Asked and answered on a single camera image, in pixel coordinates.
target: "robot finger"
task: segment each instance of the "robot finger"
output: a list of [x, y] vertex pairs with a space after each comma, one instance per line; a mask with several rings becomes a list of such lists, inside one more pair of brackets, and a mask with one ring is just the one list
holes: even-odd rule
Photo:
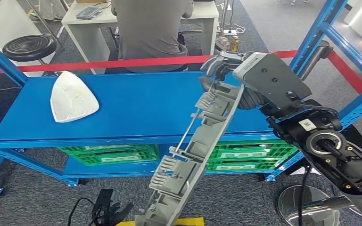
[[202, 66], [200, 67], [200, 70], [205, 72], [207, 71], [208, 67], [216, 60], [218, 56], [217, 55], [214, 55], [214, 56], [211, 56], [210, 58], [208, 58], [203, 64]]
[[216, 79], [220, 80], [220, 81], [224, 81], [225, 79], [225, 75], [230, 72], [229, 68], [226, 67], [225, 65], [221, 65], [215, 74]]
[[216, 74], [222, 66], [222, 59], [216, 58], [207, 68], [206, 76], [211, 77]]

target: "yellow object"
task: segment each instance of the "yellow object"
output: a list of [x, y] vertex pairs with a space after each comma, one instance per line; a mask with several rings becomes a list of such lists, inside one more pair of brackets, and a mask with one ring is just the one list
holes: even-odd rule
[[[178, 219], [175, 224], [176, 225], [187, 225], [187, 226], [205, 226], [203, 222], [203, 218], [185, 218], [185, 219]], [[125, 221], [121, 222], [117, 226], [135, 226], [134, 221]]]
[[237, 52], [238, 45], [239, 45], [239, 37], [238, 36], [232, 37], [231, 42], [230, 42], [230, 51]]

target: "cable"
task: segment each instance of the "cable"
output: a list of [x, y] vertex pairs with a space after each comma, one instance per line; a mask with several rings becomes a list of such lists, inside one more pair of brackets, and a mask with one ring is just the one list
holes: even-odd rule
[[232, 0], [232, 4], [231, 4], [231, 18], [230, 18], [230, 24], [232, 24], [232, 17], [234, 16], [234, 3], [235, 3], [235, 0]]
[[235, 24], [235, 23], [231, 23], [231, 24], [225, 24], [225, 25], [235, 25], [237, 26], [237, 28], [235, 29], [237, 31], [237, 34], [242, 34], [245, 32], [246, 28], [241, 26], [241, 25], [238, 25], [238, 24]]
[[6, 89], [0, 89], [1, 90], [8, 90], [8, 89], [21, 89], [20, 87], [10, 87], [10, 88], [6, 88]]
[[298, 211], [298, 225], [303, 226], [302, 221], [302, 205], [303, 205], [303, 194], [304, 194], [304, 188], [306, 186], [307, 178], [309, 177], [310, 171], [312, 171], [312, 166], [305, 167], [304, 175], [303, 175], [303, 181], [302, 186], [300, 187], [300, 193], [299, 193], [299, 203], [297, 207]]
[[94, 6], [97, 6], [97, 5], [103, 4], [103, 3], [110, 3], [108, 6], [106, 6], [104, 8], [109, 8], [112, 5], [112, 3], [110, 1], [105, 1], [105, 2], [96, 3]]
[[78, 206], [78, 203], [81, 201], [81, 200], [83, 200], [83, 199], [85, 199], [85, 200], [87, 200], [89, 203], [91, 203], [92, 205], [95, 205], [94, 203], [93, 203], [93, 201], [91, 201], [91, 200], [89, 200], [89, 199], [87, 199], [87, 198], [79, 198], [76, 202], [75, 202], [75, 205], [74, 205], [74, 207], [73, 207], [73, 209], [71, 210], [71, 212], [70, 212], [70, 215], [69, 215], [69, 218], [68, 218], [68, 221], [67, 221], [67, 226], [70, 226], [71, 225], [71, 217], [73, 216], [73, 214], [74, 214], [74, 211], [75, 211], [75, 208], [77, 208], [77, 206]]
[[336, 111], [335, 109], [330, 108], [330, 107], [305, 105], [305, 104], [302, 104], [302, 103], [295, 103], [295, 106], [309, 108], [309, 109], [318, 109], [318, 110], [328, 111], [328, 112], [330, 112], [331, 114], [333, 114], [336, 117], [338, 117], [338, 115], [339, 115], [338, 111]]
[[329, 139], [321, 139], [316, 144], [327, 152], [331, 152], [336, 157], [341, 157], [342, 153], [335, 147], [335, 143]]
[[94, 6], [100, 5], [100, 4], [104, 4], [104, 3], [111, 3], [110, 1], [104, 1], [104, 2], [100, 2], [100, 3], [96, 3]]
[[88, 226], [91, 226], [94, 223], [94, 221], [99, 218], [101, 211], [102, 211], [102, 206], [99, 206], [99, 209], [97, 211], [97, 214], [96, 214], [95, 218], [92, 219], [92, 221], [88, 224]]

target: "chair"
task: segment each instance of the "chair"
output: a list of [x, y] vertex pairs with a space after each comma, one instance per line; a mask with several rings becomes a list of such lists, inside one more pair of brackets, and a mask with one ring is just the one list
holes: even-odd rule
[[[53, 38], [45, 35], [27, 35], [8, 42], [2, 50], [3, 55], [17, 62], [38, 60], [42, 65], [44, 57], [56, 50]], [[49, 76], [56, 76], [54, 72], [47, 72]]]

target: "green plastic crate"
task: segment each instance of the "green plastic crate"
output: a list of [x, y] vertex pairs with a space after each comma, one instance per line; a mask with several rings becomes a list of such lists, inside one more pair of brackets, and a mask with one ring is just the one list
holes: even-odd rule
[[267, 171], [283, 162], [282, 159], [250, 159], [246, 161], [213, 161], [207, 164], [207, 171]]
[[62, 147], [64, 153], [87, 166], [157, 160], [157, 145]]
[[282, 140], [219, 142], [209, 161], [249, 160], [250, 158], [286, 159], [296, 147]]

